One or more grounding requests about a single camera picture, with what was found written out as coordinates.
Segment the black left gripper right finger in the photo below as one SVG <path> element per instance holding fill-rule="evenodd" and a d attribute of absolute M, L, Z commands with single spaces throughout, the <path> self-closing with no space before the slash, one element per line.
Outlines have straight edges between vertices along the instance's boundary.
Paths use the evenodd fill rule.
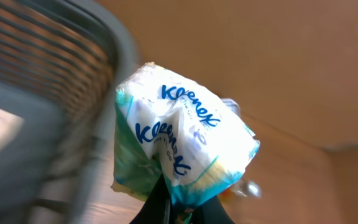
<path fill-rule="evenodd" d="M 234 224 L 217 196 L 212 197 L 191 216 L 191 224 Z"/>

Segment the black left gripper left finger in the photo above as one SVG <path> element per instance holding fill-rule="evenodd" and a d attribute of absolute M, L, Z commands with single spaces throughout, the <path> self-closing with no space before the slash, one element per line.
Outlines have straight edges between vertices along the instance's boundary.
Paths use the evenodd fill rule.
<path fill-rule="evenodd" d="M 164 176 L 161 175 L 140 212 L 130 224 L 169 224 L 170 212 L 170 194 Z"/>

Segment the Kleenex tissue pack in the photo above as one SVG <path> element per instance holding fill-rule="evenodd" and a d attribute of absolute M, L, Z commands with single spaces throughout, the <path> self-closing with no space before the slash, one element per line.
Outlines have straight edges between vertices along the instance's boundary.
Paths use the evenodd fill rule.
<path fill-rule="evenodd" d="M 207 88 L 146 63 L 116 88 L 112 189 L 145 200 L 158 179 L 195 208 L 235 184 L 259 150 L 254 133 Z"/>

